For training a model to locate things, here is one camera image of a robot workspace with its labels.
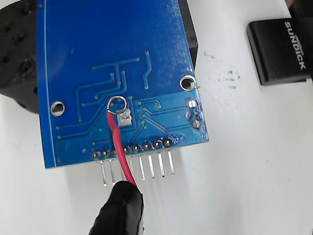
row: white table surface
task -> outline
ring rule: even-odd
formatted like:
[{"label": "white table surface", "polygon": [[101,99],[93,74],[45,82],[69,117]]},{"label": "white table surface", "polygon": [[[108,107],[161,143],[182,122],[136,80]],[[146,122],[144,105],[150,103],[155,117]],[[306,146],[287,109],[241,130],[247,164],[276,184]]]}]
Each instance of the white table surface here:
[{"label": "white table surface", "polygon": [[[0,0],[0,8],[9,0]],[[173,152],[156,179],[144,159],[147,235],[309,235],[313,86],[261,87],[250,21],[289,16],[284,0],[189,0],[210,142]],[[45,170],[39,118],[0,96],[0,234],[87,235],[111,186],[99,164]],[[107,177],[110,180],[109,168]]]}]

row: black object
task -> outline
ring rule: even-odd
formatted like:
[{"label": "black object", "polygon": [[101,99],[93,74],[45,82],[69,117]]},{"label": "black object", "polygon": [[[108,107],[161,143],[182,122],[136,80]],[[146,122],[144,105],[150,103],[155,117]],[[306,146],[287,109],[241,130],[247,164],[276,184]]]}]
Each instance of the black object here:
[{"label": "black object", "polygon": [[303,81],[313,71],[313,18],[251,22],[247,33],[262,85]]},{"label": "black object", "polygon": [[313,0],[295,0],[289,11],[293,18],[313,17]]},{"label": "black object", "polygon": [[195,28],[192,23],[192,18],[189,11],[187,0],[178,0],[178,4],[189,44],[189,51],[192,59],[192,64],[195,68],[198,54],[198,41]]},{"label": "black object", "polygon": [[[36,75],[36,0],[22,0],[0,10],[0,94],[39,113]],[[187,0],[179,8],[196,66],[198,42]]]},{"label": "black object", "polygon": [[143,234],[143,197],[130,182],[120,181],[112,189],[89,235]]}]

